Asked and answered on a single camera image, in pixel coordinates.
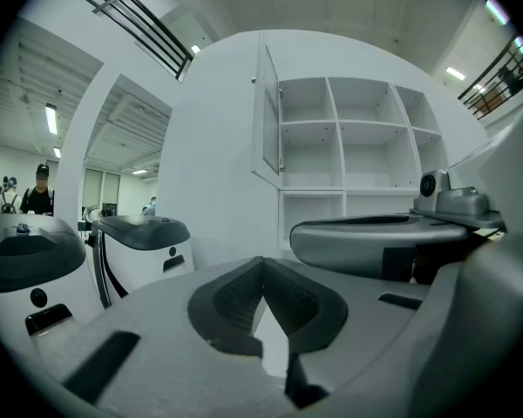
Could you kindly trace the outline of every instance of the cabinet door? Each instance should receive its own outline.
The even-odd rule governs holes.
[[[279,79],[263,35],[260,35],[254,85],[252,172],[280,189],[282,176]]]

